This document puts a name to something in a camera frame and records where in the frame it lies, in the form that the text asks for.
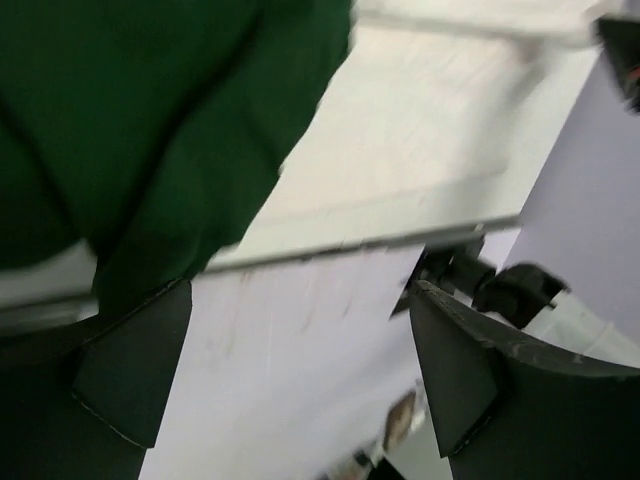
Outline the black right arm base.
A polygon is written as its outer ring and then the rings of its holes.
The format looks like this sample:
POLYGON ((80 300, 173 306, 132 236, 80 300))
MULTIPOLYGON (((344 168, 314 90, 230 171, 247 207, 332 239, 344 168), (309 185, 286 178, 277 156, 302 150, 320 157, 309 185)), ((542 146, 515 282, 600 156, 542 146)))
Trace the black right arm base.
POLYGON ((390 314, 390 318, 407 312, 410 294, 418 281, 427 281, 451 295, 460 292, 473 299, 480 288, 493 279, 497 268, 479 256, 484 246, 480 237, 466 243, 435 250, 424 250, 406 280, 402 293, 390 314))

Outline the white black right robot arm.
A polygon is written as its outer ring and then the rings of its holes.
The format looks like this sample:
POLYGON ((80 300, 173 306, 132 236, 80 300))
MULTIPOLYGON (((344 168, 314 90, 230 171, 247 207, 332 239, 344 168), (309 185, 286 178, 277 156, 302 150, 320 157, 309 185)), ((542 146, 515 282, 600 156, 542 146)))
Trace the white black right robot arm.
POLYGON ((533 264, 413 287, 439 454, 456 479, 635 479, 639 347, 533 264))

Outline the white green Charlie Brown shirt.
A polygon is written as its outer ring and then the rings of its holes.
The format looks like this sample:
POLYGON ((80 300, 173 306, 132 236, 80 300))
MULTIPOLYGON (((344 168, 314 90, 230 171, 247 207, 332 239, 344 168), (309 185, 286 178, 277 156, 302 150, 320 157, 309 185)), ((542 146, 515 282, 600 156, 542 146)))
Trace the white green Charlie Brown shirt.
POLYGON ((1 307, 518 217, 619 1, 5 1, 1 307))

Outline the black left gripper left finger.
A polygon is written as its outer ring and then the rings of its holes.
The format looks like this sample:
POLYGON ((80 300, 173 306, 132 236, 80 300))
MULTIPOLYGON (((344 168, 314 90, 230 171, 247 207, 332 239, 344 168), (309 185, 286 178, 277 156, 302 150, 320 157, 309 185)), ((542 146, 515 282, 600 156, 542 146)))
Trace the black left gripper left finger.
POLYGON ((2 478, 138 478, 191 312, 181 280, 125 315, 2 334, 2 478))

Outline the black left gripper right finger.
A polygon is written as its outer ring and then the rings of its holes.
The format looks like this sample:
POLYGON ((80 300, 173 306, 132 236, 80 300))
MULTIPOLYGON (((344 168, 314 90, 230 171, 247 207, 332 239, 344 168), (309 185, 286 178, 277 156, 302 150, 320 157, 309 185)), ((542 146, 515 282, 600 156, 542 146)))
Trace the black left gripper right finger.
POLYGON ((639 372, 538 340, 420 282, 410 318, 457 479, 635 479, 639 372))

